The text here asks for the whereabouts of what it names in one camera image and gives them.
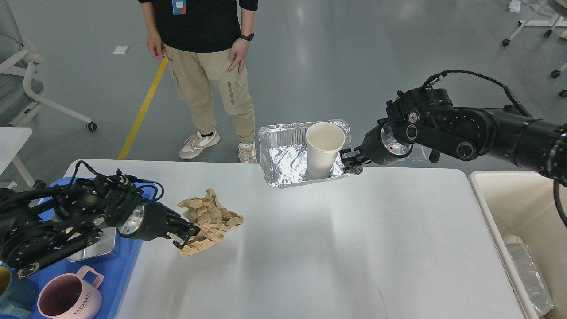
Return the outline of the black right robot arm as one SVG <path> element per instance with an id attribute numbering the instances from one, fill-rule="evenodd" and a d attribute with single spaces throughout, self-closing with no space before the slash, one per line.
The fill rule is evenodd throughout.
<path id="1" fill-rule="evenodd" d="M 552 179 L 555 207 L 565 222 L 559 187 L 566 185 L 566 125 L 531 117 L 506 85 L 474 71 L 470 74 L 502 87 L 510 105 L 454 107 L 445 89 L 434 88 L 450 73 L 441 71 L 417 88 L 399 90 L 386 103 L 387 116 L 366 133 L 362 144 L 340 151 L 344 169 L 356 171 L 370 162 L 391 165 L 408 157 L 415 145 L 431 149 L 433 163 L 441 154 L 461 161 L 488 154 Z"/>

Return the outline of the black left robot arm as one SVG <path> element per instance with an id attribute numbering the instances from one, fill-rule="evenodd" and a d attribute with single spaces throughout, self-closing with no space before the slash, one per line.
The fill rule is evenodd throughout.
<path id="1" fill-rule="evenodd" d="M 134 240 L 176 236 L 178 249 L 199 234 L 198 226 L 158 197 L 143 196 L 146 188 L 158 190 L 162 184 L 120 170 L 107 176 L 85 167 L 94 179 L 73 175 L 67 184 L 24 192 L 2 188 L 1 261 L 17 277 L 28 277 L 99 242 L 107 227 Z"/>

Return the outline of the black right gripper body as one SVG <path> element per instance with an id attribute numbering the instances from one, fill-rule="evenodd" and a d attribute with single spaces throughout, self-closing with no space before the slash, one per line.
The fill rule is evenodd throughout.
<path id="1" fill-rule="evenodd" d="M 389 122 L 378 122 L 377 126 L 366 133 L 360 152 L 370 161 L 387 166 L 407 158 L 413 146 L 397 141 Z"/>

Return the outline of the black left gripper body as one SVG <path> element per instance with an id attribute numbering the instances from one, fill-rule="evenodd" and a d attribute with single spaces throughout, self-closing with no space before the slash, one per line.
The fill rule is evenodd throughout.
<path id="1" fill-rule="evenodd" d="M 142 202 L 117 228 L 120 236 L 150 241 L 168 234 L 166 206 L 159 202 Z"/>

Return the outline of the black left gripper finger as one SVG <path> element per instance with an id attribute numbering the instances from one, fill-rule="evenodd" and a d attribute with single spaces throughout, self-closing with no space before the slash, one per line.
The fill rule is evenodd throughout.
<path id="1" fill-rule="evenodd" d="M 172 240 L 172 244 L 176 246 L 177 249 L 183 249 L 195 234 L 195 230 L 167 232 L 166 239 Z"/>
<path id="2" fill-rule="evenodd" d="M 173 210 L 167 210 L 167 232 L 189 231 L 195 230 L 196 235 L 201 232 L 201 228 L 195 224 L 188 222 L 180 214 Z"/>

